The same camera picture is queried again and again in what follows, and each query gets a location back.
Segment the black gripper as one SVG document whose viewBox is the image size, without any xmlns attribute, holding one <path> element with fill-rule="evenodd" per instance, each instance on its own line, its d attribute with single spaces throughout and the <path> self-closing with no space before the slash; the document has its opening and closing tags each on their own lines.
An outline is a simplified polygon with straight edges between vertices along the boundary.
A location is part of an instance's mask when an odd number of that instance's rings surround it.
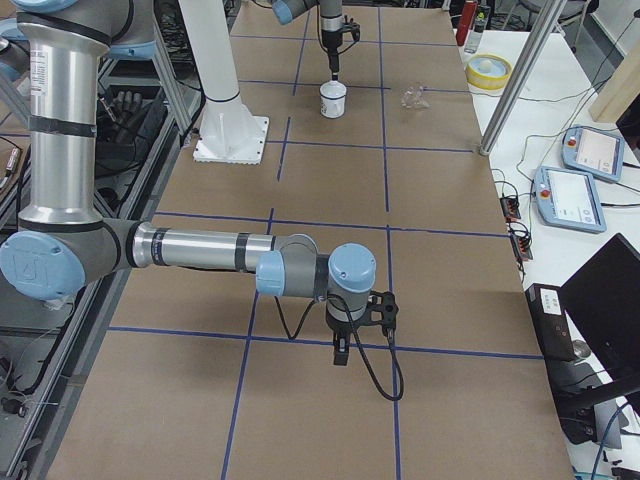
<svg viewBox="0 0 640 480">
<path fill-rule="evenodd" d="M 341 29 L 336 31 L 321 29 L 320 39 L 327 53 L 331 80 L 338 81 L 340 71 L 339 54 L 340 48 L 343 45 L 343 32 Z"/>
<path fill-rule="evenodd" d="M 333 332 L 333 364 L 346 366 L 349 359 L 349 345 L 353 328 L 349 321 L 338 320 L 331 315 L 327 317 L 327 325 Z"/>
</svg>

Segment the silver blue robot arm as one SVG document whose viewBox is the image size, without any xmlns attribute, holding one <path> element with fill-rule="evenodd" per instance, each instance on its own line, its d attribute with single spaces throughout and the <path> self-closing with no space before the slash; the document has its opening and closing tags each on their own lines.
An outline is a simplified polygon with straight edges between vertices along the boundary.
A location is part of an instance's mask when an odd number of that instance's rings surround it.
<svg viewBox="0 0 640 480">
<path fill-rule="evenodd" d="M 107 219 L 95 208 L 98 70 L 106 55 L 155 51 L 149 1 L 20 1 L 30 47 L 31 195 L 1 247 L 1 270 L 41 301 L 76 294 L 115 271 L 150 265 L 251 273 L 263 295 L 324 302 L 343 365 L 373 309 L 376 261 L 348 243 L 328 255 L 305 235 L 166 229 Z"/>
<path fill-rule="evenodd" d="M 320 43 L 326 51 L 331 79 L 337 81 L 340 72 L 339 48 L 343 44 L 345 20 L 339 0 L 276 0 L 271 10 L 281 25 L 287 25 L 303 13 L 317 9 Z"/>
</svg>

